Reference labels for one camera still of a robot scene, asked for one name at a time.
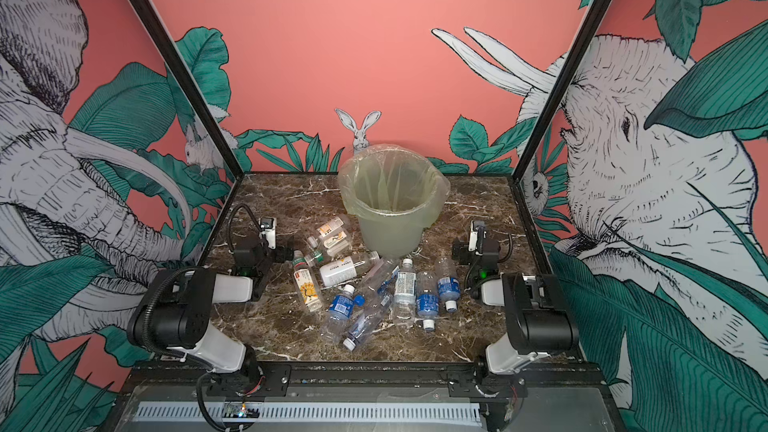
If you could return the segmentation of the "blue label water bottle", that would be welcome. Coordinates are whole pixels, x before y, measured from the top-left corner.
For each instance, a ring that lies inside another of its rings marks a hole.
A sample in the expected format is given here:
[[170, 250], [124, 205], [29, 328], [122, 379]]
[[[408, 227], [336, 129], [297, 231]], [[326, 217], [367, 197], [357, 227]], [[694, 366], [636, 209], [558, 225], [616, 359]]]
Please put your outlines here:
[[426, 332], [434, 332], [435, 321], [439, 315], [439, 296], [437, 281], [430, 271], [422, 270], [417, 273], [416, 305], [423, 329]]
[[439, 299], [448, 313], [454, 313], [461, 294], [455, 263], [450, 257], [440, 257], [436, 260], [435, 272]]

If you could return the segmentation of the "yellow label clear bottle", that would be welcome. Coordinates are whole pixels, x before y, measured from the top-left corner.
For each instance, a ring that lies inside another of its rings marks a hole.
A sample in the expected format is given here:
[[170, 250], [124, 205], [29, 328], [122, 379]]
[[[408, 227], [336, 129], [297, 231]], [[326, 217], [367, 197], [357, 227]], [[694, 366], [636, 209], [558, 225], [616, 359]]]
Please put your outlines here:
[[301, 303], [309, 312], [323, 310], [324, 303], [318, 284], [310, 270], [310, 266], [300, 250], [293, 252], [293, 277], [297, 286]]

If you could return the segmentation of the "tall white label water bottle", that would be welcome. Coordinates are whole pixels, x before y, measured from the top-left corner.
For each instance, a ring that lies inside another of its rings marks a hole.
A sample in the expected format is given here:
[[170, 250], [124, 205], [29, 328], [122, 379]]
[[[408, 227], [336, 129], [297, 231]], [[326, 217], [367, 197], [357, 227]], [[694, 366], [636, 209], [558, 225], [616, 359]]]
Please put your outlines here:
[[404, 258], [398, 269], [394, 302], [391, 308], [392, 321], [396, 326], [411, 328], [414, 325], [416, 315], [415, 280], [416, 273], [413, 261], [410, 258]]

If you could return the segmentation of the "blue label bottle white cap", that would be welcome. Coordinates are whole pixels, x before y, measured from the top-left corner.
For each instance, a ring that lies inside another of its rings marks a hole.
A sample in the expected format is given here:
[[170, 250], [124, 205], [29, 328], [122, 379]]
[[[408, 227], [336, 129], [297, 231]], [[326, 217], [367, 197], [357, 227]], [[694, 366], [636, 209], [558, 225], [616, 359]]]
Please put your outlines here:
[[351, 284], [343, 286], [330, 303], [322, 329], [325, 340], [338, 341], [346, 330], [355, 307], [355, 287]]

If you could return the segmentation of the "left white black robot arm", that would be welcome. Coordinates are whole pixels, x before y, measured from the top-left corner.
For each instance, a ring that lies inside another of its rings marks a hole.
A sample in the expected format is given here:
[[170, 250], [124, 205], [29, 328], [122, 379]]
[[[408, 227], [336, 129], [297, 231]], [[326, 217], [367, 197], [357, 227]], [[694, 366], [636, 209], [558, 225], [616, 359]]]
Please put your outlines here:
[[157, 355], [192, 359], [229, 381], [232, 393], [254, 394], [263, 388], [263, 367], [251, 347], [213, 325], [211, 312], [219, 303], [259, 301], [272, 267], [292, 260], [293, 249], [293, 239], [275, 247], [259, 239], [253, 251], [234, 252], [233, 275], [199, 266], [161, 270], [129, 320], [129, 342]]

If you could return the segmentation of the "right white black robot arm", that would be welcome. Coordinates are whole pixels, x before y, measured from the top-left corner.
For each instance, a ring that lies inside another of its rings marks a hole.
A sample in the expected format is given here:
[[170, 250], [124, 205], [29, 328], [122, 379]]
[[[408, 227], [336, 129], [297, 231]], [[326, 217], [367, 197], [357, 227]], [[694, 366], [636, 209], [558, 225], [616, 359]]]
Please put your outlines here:
[[515, 375], [531, 363], [569, 351], [578, 344], [578, 327], [552, 274], [503, 272], [514, 243], [493, 238], [456, 239], [451, 256], [468, 267], [465, 290], [470, 297], [504, 309], [506, 332], [488, 345], [485, 364], [494, 375]]

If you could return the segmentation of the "green cap small bottle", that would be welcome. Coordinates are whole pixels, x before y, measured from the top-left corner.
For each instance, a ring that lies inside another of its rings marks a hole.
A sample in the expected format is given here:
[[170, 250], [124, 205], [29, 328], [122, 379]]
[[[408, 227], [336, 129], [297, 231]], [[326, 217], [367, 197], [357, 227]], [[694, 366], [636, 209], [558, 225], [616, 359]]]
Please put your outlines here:
[[305, 258], [310, 266], [322, 266], [328, 262], [327, 256], [316, 237], [307, 237], [306, 244], [308, 249], [305, 254]]

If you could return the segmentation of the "orange label small bottle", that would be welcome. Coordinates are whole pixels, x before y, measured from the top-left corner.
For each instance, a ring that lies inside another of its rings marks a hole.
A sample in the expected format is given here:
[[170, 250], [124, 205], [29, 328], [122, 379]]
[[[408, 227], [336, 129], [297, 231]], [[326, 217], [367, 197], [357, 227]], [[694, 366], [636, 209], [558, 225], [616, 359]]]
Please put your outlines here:
[[317, 238], [324, 240], [325, 238], [337, 233], [339, 230], [344, 229], [348, 225], [349, 218], [346, 215], [337, 215], [316, 229]]

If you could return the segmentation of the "white label bottle lying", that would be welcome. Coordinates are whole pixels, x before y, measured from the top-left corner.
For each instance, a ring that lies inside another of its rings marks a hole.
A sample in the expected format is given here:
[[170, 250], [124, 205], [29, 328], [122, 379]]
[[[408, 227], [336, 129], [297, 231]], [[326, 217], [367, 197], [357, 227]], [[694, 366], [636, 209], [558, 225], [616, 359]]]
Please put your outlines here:
[[376, 251], [349, 255], [323, 265], [319, 269], [321, 280], [325, 287], [345, 283], [367, 273], [379, 260]]

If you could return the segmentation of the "clear bottle blue cap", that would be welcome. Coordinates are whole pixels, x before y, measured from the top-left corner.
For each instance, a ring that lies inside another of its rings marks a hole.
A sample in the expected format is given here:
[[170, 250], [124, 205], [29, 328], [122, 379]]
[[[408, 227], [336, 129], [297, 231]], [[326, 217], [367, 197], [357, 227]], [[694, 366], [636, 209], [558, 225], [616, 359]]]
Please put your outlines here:
[[389, 283], [396, 278], [399, 270], [397, 259], [378, 260], [358, 283], [354, 304], [359, 307], [369, 305], [376, 297], [386, 291]]

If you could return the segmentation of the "crushed clear bottle white cap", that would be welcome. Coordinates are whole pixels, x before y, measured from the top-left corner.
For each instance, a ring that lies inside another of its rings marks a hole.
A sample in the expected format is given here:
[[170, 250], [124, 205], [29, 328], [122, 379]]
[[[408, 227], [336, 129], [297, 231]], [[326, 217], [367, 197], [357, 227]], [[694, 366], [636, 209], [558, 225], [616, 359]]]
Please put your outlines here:
[[365, 309], [345, 332], [342, 346], [349, 351], [356, 350], [389, 314], [393, 296], [386, 292]]

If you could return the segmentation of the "black front mounting rail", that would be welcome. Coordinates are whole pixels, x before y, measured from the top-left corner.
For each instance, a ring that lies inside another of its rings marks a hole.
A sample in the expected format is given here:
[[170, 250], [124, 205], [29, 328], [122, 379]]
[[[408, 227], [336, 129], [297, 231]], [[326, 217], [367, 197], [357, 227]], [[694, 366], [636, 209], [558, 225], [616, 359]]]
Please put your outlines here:
[[610, 392], [600, 368], [588, 362], [536, 362], [509, 376], [490, 373], [482, 362], [301, 362], [261, 360], [242, 372], [219, 373], [212, 396], [284, 398], [308, 387], [446, 389], [451, 398], [500, 402], [526, 398], [535, 389]]

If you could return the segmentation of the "right black frame post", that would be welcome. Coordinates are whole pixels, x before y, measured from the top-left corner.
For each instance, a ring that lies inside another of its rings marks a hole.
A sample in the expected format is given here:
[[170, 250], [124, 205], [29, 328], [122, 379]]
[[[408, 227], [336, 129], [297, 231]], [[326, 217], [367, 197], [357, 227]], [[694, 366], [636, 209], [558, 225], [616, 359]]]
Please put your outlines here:
[[552, 91], [548, 93], [547, 101], [535, 124], [532, 134], [529, 137], [523, 155], [513, 172], [512, 180], [514, 183], [522, 181], [524, 172], [533, 160], [534, 153], [541, 143], [551, 120], [560, 109], [561, 102], [565, 97], [571, 81], [582, 62], [583, 57], [587, 53], [589, 44], [597, 32], [611, 2], [612, 0], [591, 1], [571, 49], [565, 57], [565, 61], [556, 78]]

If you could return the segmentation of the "black frame post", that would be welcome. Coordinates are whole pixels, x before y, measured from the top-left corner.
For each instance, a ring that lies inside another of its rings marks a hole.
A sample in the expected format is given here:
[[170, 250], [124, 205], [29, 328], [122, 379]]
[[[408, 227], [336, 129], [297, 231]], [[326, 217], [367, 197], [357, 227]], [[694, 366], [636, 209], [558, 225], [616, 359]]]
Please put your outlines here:
[[245, 173], [227, 144], [218, 123], [215, 121], [207, 102], [198, 87], [190, 69], [183, 60], [176, 43], [169, 35], [167, 28], [159, 16], [151, 0], [128, 0], [142, 22], [154, 45], [160, 52], [171, 74], [180, 86], [182, 94], [192, 106], [196, 116], [209, 133], [225, 164], [229, 167], [236, 180], [244, 177]]
[[512, 180], [514, 183], [522, 181], [524, 172], [533, 160], [534, 153], [541, 143], [551, 120], [560, 109], [561, 102], [565, 97], [571, 81], [582, 62], [583, 57], [587, 53], [589, 44], [597, 32], [611, 2], [612, 0], [591, 1], [571, 49], [565, 57], [565, 61], [556, 78], [552, 91], [548, 93], [547, 101], [535, 124], [532, 134], [529, 137], [523, 155], [513, 172]]

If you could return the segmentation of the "left black frame post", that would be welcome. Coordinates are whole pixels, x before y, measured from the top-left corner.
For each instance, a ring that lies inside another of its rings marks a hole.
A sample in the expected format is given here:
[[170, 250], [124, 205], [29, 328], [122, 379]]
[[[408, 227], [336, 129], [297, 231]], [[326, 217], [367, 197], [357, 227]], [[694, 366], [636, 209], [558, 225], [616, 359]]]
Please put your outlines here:
[[229, 167], [236, 180], [244, 177], [245, 173], [227, 144], [218, 123], [215, 121], [207, 102], [198, 87], [190, 69], [183, 60], [176, 43], [169, 35], [167, 28], [159, 16], [151, 0], [128, 0], [142, 22], [154, 45], [160, 52], [171, 74], [180, 86], [182, 94], [192, 106], [196, 116], [209, 133], [225, 164]]

